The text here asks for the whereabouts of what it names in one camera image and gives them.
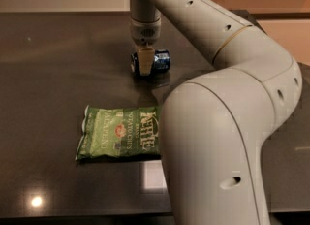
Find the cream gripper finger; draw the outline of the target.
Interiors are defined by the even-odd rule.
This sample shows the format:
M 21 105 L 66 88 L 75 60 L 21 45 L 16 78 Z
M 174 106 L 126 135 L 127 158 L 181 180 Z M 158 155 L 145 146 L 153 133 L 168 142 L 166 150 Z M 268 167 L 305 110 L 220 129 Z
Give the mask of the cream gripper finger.
M 149 76 L 154 61 L 155 49 L 150 45 L 137 47 L 139 72 L 142 76 Z

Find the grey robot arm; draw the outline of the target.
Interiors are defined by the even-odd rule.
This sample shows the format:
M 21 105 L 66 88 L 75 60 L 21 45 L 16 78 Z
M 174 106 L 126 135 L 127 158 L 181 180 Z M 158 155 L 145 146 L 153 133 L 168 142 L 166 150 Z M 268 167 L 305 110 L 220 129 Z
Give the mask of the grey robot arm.
M 210 0 L 141 0 L 213 66 L 162 107 L 161 159 L 176 225 L 269 225 L 261 150 L 302 91 L 295 59 Z

